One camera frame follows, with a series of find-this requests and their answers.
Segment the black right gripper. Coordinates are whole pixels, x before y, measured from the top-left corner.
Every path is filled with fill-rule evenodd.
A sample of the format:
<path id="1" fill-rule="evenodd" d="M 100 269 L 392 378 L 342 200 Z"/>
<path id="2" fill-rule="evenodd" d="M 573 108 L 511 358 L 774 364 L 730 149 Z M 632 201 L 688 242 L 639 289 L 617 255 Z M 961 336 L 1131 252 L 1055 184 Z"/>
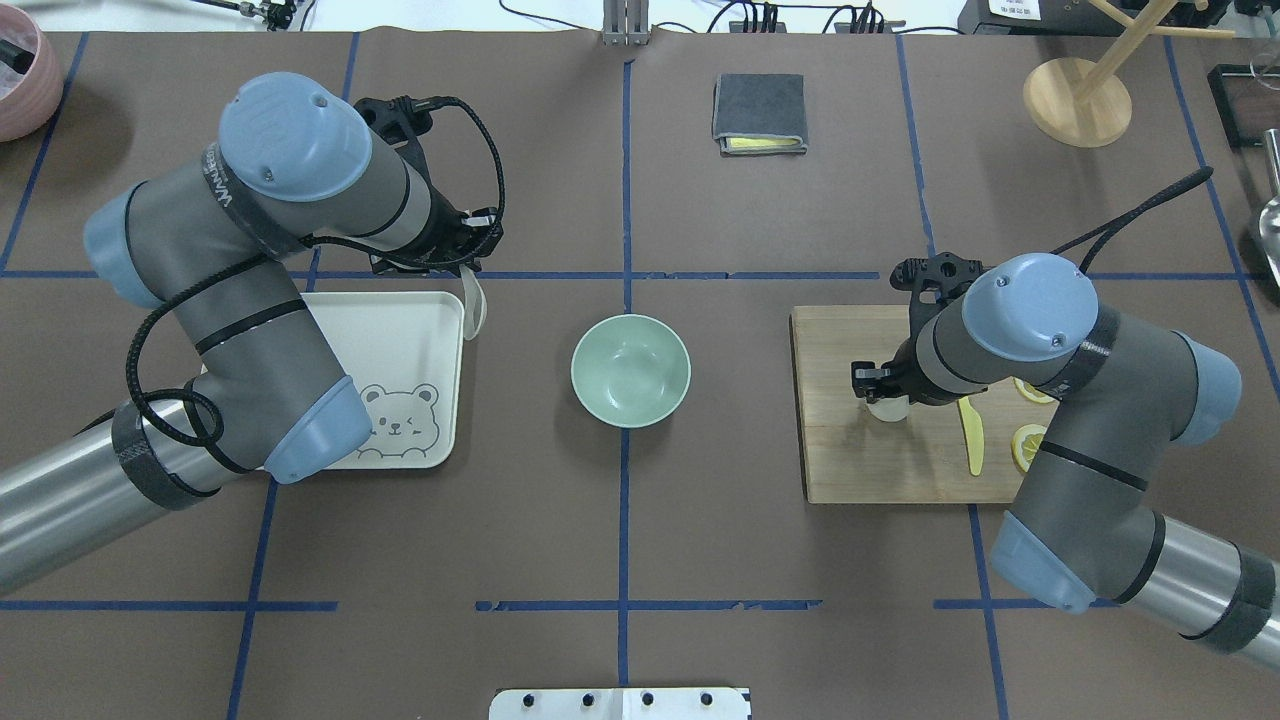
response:
<path id="1" fill-rule="evenodd" d="M 893 357 L 877 366 L 870 361 L 850 365 L 851 387 L 868 404 L 906 398 L 910 404 L 946 405 L 986 391 L 945 366 L 927 327 L 950 304 L 959 301 L 972 283 L 986 273 L 978 260 L 952 252 L 933 258 L 909 258 L 893 269 L 890 284 L 911 295 L 910 334 Z"/>

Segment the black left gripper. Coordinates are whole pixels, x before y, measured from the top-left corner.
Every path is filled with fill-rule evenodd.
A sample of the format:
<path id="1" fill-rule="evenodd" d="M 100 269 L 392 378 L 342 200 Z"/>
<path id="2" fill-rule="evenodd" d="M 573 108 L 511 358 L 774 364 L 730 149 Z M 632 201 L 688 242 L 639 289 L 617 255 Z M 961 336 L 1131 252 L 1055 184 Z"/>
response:
<path id="1" fill-rule="evenodd" d="M 463 111 L 489 147 L 498 188 L 495 206 L 462 213 L 433 183 L 419 137 L 433 127 L 433 113 L 444 108 Z M 430 272 L 462 275 L 463 270 L 479 273 L 483 269 L 481 260 L 492 255 L 504 233 L 504 174 L 495 142 L 477 113 L 456 96 L 399 96 L 390 100 L 364 97 L 355 104 L 355 109 L 370 131 L 393 146 L 407 167 L 426 183 L 425 190 L 412 191 L 411 195 L 430 200 L 422 229 L 407 245 L 376 255 L 369 245 L 356 243 L 370 256 L 371 272 L 376 275 L 425 275 Z"/>

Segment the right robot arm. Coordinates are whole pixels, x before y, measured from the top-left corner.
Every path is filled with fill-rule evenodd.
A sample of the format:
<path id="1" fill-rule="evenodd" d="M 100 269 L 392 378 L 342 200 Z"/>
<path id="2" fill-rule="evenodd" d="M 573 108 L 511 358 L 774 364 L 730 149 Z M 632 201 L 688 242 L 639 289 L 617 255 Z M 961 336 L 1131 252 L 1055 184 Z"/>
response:
<path id="1" fill-rule="evenodd" d="M 1166 450 L 1212 439 L 1242 374 L 1189 336 L 1100 301 L 1071 260 L 1028 252 L 996 266 L 951 252 L 899 264 L 910 331 L 851 387 L 879 404 L 942 406 L 1009 378 L 1056 402 L 991 551 L 993 569 L 1069 614 L 1107 600 L 1211 652 L 1277 669 L 1277 562 L 1146 507 Z"/>

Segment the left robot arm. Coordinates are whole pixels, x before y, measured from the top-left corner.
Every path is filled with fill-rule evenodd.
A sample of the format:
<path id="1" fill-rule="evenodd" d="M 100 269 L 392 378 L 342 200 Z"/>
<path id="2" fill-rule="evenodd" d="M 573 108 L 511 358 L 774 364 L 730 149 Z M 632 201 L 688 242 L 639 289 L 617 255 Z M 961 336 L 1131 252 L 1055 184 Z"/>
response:
<path id="1" fill-rule="evenodd" d="M 97 277 L 146 318 L 128 396 L 70 439 L 3 473 L 3 592 L 12 593 L 265 470 L 292 483 L 372 433 L 285 261 L 320 245 L 378 274 L 477 272 L 506 200 L 457 210 L 420 137 L 454 96 L 347 102 L 273 72 L 225 105 L 192 163 L 145 181 L 84 224 Z"/>

